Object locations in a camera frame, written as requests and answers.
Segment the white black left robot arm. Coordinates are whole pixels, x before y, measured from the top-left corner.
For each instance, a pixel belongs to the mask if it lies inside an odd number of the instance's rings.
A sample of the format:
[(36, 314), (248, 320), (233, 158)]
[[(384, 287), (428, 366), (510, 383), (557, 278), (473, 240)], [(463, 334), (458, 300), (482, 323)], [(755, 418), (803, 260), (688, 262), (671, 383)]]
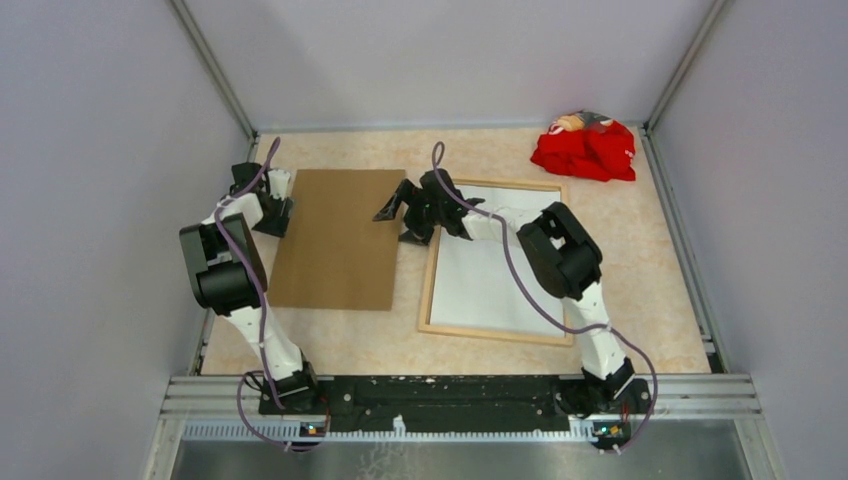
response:
[(283, 238), (293, 202), (288, 171), (257, 163), (233, 166), (234, 183), (203, 221), (179, 232), (198, 304), (234, 326), (260, 361), (263, 414), (317, 409), (321, 388), (302, 350), (284, 333), (267, 296), (256, 232)]

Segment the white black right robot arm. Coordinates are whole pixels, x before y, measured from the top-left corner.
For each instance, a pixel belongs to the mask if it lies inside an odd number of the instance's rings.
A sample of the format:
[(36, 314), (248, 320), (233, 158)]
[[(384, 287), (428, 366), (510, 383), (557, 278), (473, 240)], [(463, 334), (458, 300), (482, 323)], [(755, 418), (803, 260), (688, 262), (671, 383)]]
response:
[(612, 412), (627, 397), (635, 369), (626, 353), (630, 341), (611, 323), (602, 290), (601, 249), (575, 214), (562, 202), (520, 209), (466, 197), (447, 170), (425, 172), (418, 182), (403, 179), (373, 221), (403, 217), (402, 242), (426, 246), (437, 230), (467, 241), (500, 244), (513, 281), (536, 310), (515, 269), (512, 251), (519, 249), (536, 283), (561, 301), (572, 324), (562, 330), (575, 336), (583, 378), (562, 393), (562, 407), (587, 418)]

